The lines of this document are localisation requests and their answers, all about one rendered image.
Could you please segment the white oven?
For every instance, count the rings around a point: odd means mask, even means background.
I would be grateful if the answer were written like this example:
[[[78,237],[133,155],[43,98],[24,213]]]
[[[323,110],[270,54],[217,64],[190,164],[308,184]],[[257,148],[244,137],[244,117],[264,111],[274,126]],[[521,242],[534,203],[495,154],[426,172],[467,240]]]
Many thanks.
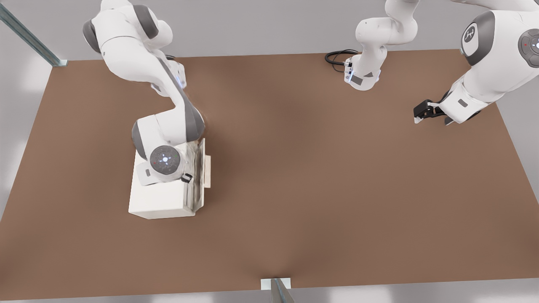
[[[129,213],[145,219],[189,217],[204,207],[205,190],[211,187],[211,157],[206,154],[206,140],[176,146],[187,156],[184,171],[192,176],[182,180],[160,182],[152,177],[150,165],[135,153]]]

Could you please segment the silver frame post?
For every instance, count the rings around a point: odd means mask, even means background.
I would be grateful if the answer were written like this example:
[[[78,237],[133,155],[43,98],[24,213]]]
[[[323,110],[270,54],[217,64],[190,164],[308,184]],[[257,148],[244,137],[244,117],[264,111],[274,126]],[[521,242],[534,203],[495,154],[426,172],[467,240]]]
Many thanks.
[[[67,66],[68,60],[59,59],[48,47],[46,47],[11,11],[0,3],[0,20],[11,29],[22,41],[27,43],[52,67]]]
[[[260,280],[261,290],[269,290],[271,303],[295,303],[289,290],[291,289],[290,278],[268,278]]]

